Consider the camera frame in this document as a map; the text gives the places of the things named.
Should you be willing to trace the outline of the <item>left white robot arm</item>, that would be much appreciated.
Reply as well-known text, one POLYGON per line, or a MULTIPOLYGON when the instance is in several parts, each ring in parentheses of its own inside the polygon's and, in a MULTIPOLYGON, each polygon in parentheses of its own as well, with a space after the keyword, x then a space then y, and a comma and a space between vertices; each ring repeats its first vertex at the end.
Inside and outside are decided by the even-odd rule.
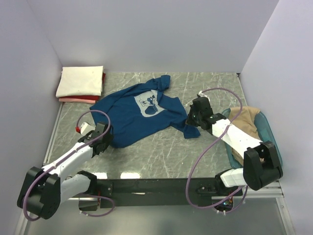
POLYGON ((38 219, 49 219, 59 206, 78 194, 91 197, 98 194, 97 176, 79 171, 70 173, 79 165, 104 152, 113 140, 112 125, 99 122, 95 130, 89 131, 67 153, 41 168, 32 167, 26 173, 17 206, 25 216, 29 213, 38 219))

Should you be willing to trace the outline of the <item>blue printed t shirt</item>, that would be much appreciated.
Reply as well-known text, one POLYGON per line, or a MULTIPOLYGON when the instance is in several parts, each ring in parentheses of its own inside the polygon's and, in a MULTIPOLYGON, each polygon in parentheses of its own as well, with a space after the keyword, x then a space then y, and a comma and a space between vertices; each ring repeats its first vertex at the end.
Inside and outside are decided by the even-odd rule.
POLYGON ((94 123, 110 121, 114 148, 127 147, 168 127, 184 138, 200 136, 196 127, 186 124, 187 113, 179 98, 164 94, 171 77, 162 75, 105 96, 90 107, 94 123))

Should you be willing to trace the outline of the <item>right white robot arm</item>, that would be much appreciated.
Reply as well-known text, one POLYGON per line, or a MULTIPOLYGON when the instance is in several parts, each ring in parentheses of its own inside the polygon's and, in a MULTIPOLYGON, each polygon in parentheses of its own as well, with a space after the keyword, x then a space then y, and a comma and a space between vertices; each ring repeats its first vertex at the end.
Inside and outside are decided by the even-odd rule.
POLYGON ((235 186, 249 186, 257 191, 283 176, 276 146, 262 142, 240 130, 220 113, 213 113, 207 97, 197 97, 190 106, 186 123, 200 127, 220 138, 244 160, 243 167, 231 169, 218 176, 215 191, 226 195, 235 186))

